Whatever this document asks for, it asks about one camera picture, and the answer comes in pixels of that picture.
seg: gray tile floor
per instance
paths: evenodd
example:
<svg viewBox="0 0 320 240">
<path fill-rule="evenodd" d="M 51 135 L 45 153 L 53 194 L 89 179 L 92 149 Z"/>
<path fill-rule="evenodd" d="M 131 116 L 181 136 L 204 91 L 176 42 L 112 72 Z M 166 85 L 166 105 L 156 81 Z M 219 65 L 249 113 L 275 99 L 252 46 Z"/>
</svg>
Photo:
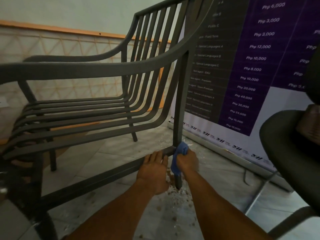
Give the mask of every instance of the gray tile floor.
<svg viewBox="0 0 320 240">
<path fill-rule="evenodd" d="M 138 132 L 138 142 L 133 142 L 129 134 L 73 146 L 57 159 L 56 172 L 50 172 L 49 168 L 44 170 L 43 195 L 170 146 L 172 134 L 165 122 L 158 128 Z M 242 167 L 188 138 L 183 140 L 197 153 L 200 174 L 219 194 L 238 209 L 244 210 L 261 184 L 261 179 L 254 176 L 253 185 L 248 186 L 243 182 Z M 102 206 L 125 192 L 135 177 L 136 173 L 132 173 L 50 210 L 59 238 L 72 232 Z M 134 239 L 203 239 L 191 199 L 185 181 L 180 193 L 171 187 L 167 193 L 154 196 L 143 213 Z M 306 205 L 297 193 L 287 193 L 269 184 L 248 216 L 269 231 Z M 312 218 L 282 239 L 319 239 L 319 229 L 320 219 Z M 26 219 L 8 201 L 0 205 L 0 238 L 39 239 Z"/>
</svg>

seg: blue cloth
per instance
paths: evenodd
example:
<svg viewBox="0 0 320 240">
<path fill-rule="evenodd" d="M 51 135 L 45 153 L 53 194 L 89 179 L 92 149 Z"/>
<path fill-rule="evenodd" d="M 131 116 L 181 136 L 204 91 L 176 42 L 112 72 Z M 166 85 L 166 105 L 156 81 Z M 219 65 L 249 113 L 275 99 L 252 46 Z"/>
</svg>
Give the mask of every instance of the blue cloth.
<svg viewBox="0 0 320 240">
<path fill-rule="evenodd" d="M 173 172 L 174 175 L 180 175 L 181 171 L 178 169 L 177 166 L 177 155 L 178 154 L 182 154 L 182 155 L 186 155 L 188 152 L 188 145 L 186 143 L 184 143 L 183 141 L 177 146 L 173 157 L 172 157 L 172 163 L 171 163 L 171 171 Z"/>
</svg>

